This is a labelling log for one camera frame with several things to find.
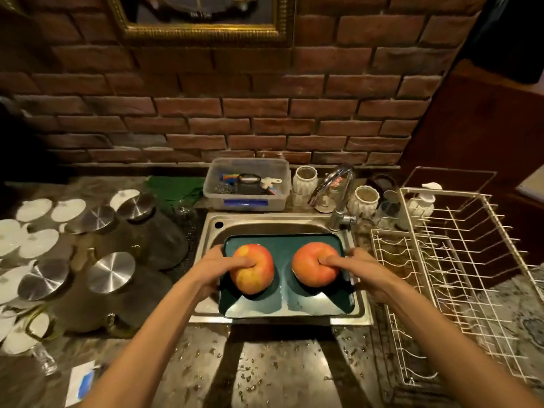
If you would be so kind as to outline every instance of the dark green tray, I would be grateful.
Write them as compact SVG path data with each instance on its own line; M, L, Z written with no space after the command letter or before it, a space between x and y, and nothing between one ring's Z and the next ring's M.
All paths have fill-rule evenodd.
M263 292L244 295L236 288L230 274L221 278L219 312L227 318L262 318L270 316L332 316L353 311L355 299L349 274L342 270L335 281L324 288L310 288L298 281L291 268L296 251L310 242L324 242L344 256L340 239L332 233L234 235L225 240L223 253L232 256L248 243L266 247L274 259L274 280Z

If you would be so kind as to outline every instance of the soap dispenser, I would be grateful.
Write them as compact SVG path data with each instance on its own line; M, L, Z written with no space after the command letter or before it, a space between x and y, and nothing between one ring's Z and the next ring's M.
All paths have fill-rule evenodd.
M422 226L422 218L428 218L432 215L432 212L435 210L435 194L432 190L442 190L442 186L438 183L424 183L421 187L425 189L430 189L428 192L420 192L416 197L411 198L406 204L408 213L411 216L412 225L414 227ZM397 221L397 227L403 231L410 229L410 221L404 210L401 210L399 213L399 219Z

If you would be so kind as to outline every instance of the clear plastic box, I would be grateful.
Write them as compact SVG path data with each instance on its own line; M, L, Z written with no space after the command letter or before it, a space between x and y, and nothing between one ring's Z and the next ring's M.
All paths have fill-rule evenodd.
M278 195L222 195L214 193L220 183L220 175L235 175L252 173L262 178L272 177L282 179L274 189ZM204 181L204 196L211 207L217 211L253 211L281 212L291 193L291 172L289 162L284 159L254 159L254 158L219 158L215 159L208 169Z

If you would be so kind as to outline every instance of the faucet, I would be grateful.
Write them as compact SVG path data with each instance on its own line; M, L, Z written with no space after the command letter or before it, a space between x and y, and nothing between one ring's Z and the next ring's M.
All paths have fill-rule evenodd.
M345 164L340 165L336 168L335 171L327 175L323 182L316 187L316 190L313 191L312 196L308 200L308 204L312 207L315 207L319 198L323 193L331 186L339 177L346 175L346 184L344 186L344 193L339 201L336 201L336 208L332 212L329 221L327 222L327 228L332 232L337 232L340 230L342 225L350 225L353 222L357 221L356 216L351 216L347 211L348 201L351 194L351 188L353 187L353 182L355 179L355 169L353 166Z

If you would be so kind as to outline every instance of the red brick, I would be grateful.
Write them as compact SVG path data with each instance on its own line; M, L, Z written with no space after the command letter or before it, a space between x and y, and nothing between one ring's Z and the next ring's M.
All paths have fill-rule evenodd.
M112 90L103 75L34 75L44 93L50 95L107 95Z
M213 70L205 48L142 47L133 49L140 68L150 73L202 73Z
M41 131L58 131L59 123L54 116L25 117L24 121L30 126Z
M167 139L162 134L110 133L108 139L114 146L144 148L167 145Z
M101 0L30 0L37 7L74 9L95 8L101 9Z
M86 150L51 150L61 162L86 163L91 161L91 156Z
M215 67L223 73L275 73L289 70L291 51L279 48L228 48L214 52Z
M316 121L307 118L255 118L255 134L310 134Z
M118 116L59 116L58 120L60 128L66 131L127 131L123 120Z
M105 76L116 95L169 97L180 94L176 75L111 73Z
M329 120L319 123L320 136L377 136L381 122L362 120Z
M184 95L247 95L251 91L248 75L181 75Z
M70 148L110 148L111 143L101 134L46 134L42 140L46 146L60 149Z
M226 149L224 136L194 136L187 134L167 134L168 144L174 149Z
M75 43L81 40L77 28L66 14L37 13L31 16L45 40L51 43Z
M287 116L288 99L223 99L226 117Z
M457 47L467 38L476 18L476 16L431 17L421 35L420 43L426 46Z
M337 40L373 47L414 44L424 20L424 16L346 16L340 19Z
M16 95L15 100L32 115L89 113L81 97L74 95Z
M418 100L366 100L359 106L359 116L417 118L425 114L429 102Z
M173 117L125 117L125 123L134 133L173 134L188 133L184 118Z
M53 47L61 64L68 71L124 71L134 65L128 52L118 46Z
M200 150L174 150L167 147L149 147L143 149L144 156L155 163L201 162Z
M351 117L357 100L293 99L290 116L293 117Z
M303 165L312 159L312 152L282 152L277 150L260 150L257 157L262 159L285 159L289 163Z
M391 0L390 9L400 11L432 11L474 13L486 0Z
M95 162L137 163L147 160L140 149L132 148L89 150L89 154Z
M72 16L83 34L83 37L89 43L117 40L112 25L104 14L75 13L72 14Z
M345 149L351 152L371 152L374 150L378 152L402 151L409 140L409 138L394 139L392 137L350 137Z
M321 95L324 75L254 75L253 90L261 95Z
M402 153L378 153L372 152L368 157L367 164L369 165L394 165L400 159Z
M438 75L454 58L455 50L380 47L376 49L371 70L386 75Z
M360 74L371 53L371 48L299 47L293 53L293 66L305 73Z
M85 101L96 114L155 114L150 97L85 97Z
M357 152L314 152L312 163L322 165L337 165L348 163L350 165L363 165L367 161L368 153Z
M250 134L248 118L190 118L191 134Z
M387 0L299 0L299 13L330 16L367 13L386 6Z
M326 94L361 98L392 97L397 92L399 82L399 75L330 75Z
M403 78L397 97L429 98L439 86L439 75L407 75Z
M285 136L230 136L228 147L233 150L285 149Z
M346 137L291 136L287 141L289 150L342 150Z
M254 150L203 150L202 160L213 162L219 157L255 157Z
M380 136L410 136L418 122L419 120L385 120L380 130Z
M218 98L157 98L155 104L164 116L221 116Z
M36 83L24 73L0 73L0 91L23 95L40 93Z
M332 44L335 18L327 16L296 16L296 46L326 46Z

